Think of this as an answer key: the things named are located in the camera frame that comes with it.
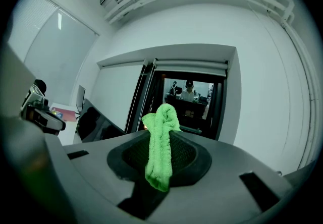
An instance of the towel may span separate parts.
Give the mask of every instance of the towel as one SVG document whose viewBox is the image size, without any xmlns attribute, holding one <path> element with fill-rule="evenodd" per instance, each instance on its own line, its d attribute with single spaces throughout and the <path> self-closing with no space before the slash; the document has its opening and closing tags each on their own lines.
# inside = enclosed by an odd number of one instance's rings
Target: towel
<svg viewBox="0 0 323 224">
<path fill-rule="evenodd" d="M 172 105 L 162 104 L 157 113 L 145 115 L 142 122 L 150 132 L 146 180 L 154 188 L 167 192 L 173 174 L 169 131 L 180 131 L 176 111 Z"/>
</svg>

